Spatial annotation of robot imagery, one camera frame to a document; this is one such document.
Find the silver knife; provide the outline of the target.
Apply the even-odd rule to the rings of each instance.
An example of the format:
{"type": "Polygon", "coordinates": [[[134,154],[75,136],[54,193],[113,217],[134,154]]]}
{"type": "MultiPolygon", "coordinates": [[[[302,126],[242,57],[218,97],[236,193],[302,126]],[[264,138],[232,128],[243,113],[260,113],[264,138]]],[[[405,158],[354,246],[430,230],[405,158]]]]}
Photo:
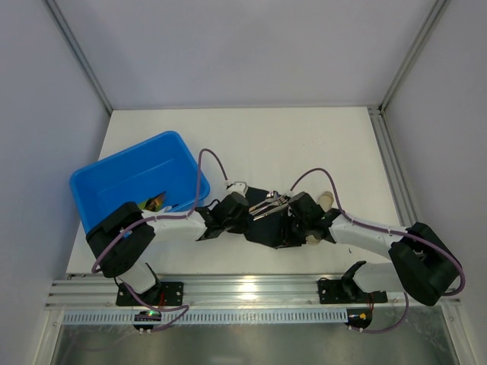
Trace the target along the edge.
{"type": "Polygon", "coordinates": [[[253,217],[254,221],[262,219],[264,217],[268,217],[271,214],[278,213],[288,207],[287,201],[278,201],[274,202],[269,205],[267,208],[261,210],[260,212],[256,213],[255,215],[250,214],[253,217]]]}

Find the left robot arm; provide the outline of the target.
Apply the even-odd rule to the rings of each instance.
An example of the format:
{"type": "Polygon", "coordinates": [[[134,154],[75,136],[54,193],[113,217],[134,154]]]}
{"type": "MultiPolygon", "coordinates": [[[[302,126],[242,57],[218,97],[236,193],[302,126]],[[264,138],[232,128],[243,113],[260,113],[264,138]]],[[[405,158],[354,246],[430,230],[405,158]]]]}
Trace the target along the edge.
{"type": "Polygon", "coordinates": [[[125,203],[86,235],[95,257],[92,272],[120,281],[120,290],[127,291],[124,297],[154,303],[160,296],[161,282],[142,260],[148,247],[213,240],[223,232],[242,234],[247,231],[248,215],[248,201],[239,192],[227,194],[213,208],[162,215],[143,211],[134,202],[125,203]]]}

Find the black paper napkin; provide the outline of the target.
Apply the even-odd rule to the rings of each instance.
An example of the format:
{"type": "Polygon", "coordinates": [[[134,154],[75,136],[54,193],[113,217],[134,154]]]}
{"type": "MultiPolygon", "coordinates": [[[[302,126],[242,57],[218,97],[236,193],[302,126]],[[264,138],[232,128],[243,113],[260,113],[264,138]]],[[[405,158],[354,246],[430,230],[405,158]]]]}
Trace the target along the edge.
{"type": "MultiPolygon", "coordinates": [[[[267,195],[264,189],[249,187],[246,199],[250,207],[262,203],[267,195]]],[[[248,230],[244,234],[247,241],[258,243],[273,249],[291,248],[290,223],[291,217],[287,205],[280,211],[268,214],[254,221],[254,216],[248,218],[248,230]]]]}

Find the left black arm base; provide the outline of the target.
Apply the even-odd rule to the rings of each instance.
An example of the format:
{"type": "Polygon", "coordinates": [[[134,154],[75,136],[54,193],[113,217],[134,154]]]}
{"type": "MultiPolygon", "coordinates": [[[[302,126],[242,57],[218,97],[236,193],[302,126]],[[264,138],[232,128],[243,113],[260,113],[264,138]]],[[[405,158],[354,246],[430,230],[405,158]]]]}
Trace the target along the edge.
{"type": "MultiPolygon", "coordinates": [[[[129,292],[125,283],[120,282],[117,286],[117,306],[141,306],[140,302],[129,292]]],[[[142,302],[153,307],[181,306],[183,304],[183,289],[184,283],[182,281],[161,281],[143,294],[136,294],[136,296],[142,302]]]]}

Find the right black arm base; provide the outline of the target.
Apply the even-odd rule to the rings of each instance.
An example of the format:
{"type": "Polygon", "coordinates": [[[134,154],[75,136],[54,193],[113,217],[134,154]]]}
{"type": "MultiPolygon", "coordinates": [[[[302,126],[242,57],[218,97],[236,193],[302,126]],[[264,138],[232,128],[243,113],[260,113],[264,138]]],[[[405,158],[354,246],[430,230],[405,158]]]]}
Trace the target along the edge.
{"type": "Polygon", "coordinates": [[[387,293],[375,291],[365,293],[353,281],[321,278],[317,282],[321,304],[375,304],[386,303],[387,293]]]}

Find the silver fork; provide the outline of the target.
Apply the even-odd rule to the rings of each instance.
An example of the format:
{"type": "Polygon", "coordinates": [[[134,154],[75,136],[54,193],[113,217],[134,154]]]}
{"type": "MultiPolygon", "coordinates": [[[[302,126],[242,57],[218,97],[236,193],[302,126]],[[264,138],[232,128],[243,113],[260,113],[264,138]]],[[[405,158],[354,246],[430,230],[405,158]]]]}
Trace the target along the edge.
{"type": "Polygon", "coordinates": [[[287,208],[290,198],[290,196],[281,195],[277,191],[270,191],[261,202],[249,208],[249,213],[257,221],[287,208]]]}

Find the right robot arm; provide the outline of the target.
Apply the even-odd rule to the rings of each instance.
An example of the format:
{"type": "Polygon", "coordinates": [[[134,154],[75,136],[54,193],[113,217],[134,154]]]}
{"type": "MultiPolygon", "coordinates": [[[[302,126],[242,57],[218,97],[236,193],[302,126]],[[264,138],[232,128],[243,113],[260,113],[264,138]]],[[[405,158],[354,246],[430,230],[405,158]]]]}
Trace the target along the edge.
{"type": "Polygon", "coordinates": [[[345,274],[345,292],[403,291],[414,300],[434,306],[442,297],[464,289],[465,274],[459,261],[432,229],[422,223],[391,227],[359,221],[344,211],[324,211],[306,192],[288,200],[292,240],[355,246],[387,259],[374,264],[358,262],[345,274]]]}

